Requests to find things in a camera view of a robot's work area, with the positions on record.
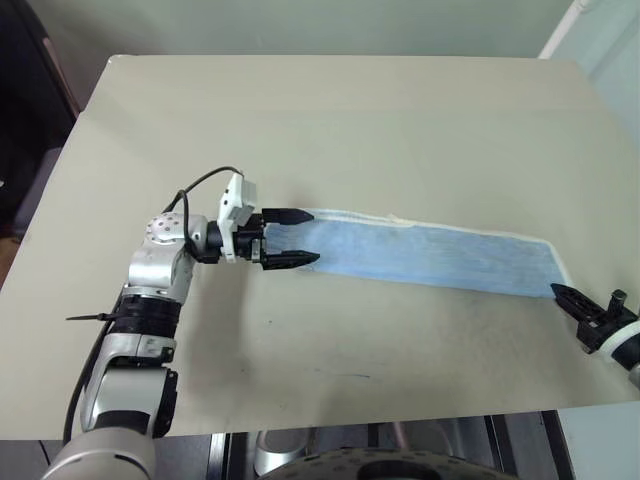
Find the table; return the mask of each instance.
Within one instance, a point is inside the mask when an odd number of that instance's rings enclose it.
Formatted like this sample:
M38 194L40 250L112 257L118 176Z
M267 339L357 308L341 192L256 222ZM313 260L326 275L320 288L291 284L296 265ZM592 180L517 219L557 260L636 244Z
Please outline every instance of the table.
M1 438L59 438L147 220L219 165L264 207L333 208L551 241L574 284L635 308L638 162L572 63L117 56L0 294ZM210 217L227 178L190 196ZM249 264L196 269L172 434L508 413L640 398L549 299Z

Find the blue towel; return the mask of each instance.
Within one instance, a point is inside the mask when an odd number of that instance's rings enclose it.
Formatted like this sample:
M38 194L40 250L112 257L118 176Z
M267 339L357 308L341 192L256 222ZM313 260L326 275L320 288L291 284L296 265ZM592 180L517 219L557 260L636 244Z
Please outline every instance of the blue towel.
M336 210L308 210L315 220L270 224L270 252L307 250L316 272L481 292L553 297L569 283L554 248L543 240L412 223Z

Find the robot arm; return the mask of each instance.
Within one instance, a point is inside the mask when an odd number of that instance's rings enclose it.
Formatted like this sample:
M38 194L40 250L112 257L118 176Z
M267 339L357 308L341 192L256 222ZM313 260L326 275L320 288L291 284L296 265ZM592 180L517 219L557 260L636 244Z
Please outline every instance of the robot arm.
M255 185L236 173L220 200L217 221L190 215L188 207L185 214L165 211L154 217L113 312L75 317L111 325L85 385L80 410L85 433L60 452L43 479L152 478L151 439L164 436L173 419L178 374L166 365L173 360L195 263L218 263L221 257L235 263L241 257L270 270L319 258L298 250L267 254L267 223L298 224L313 216L297 209L254 214L255 204Z

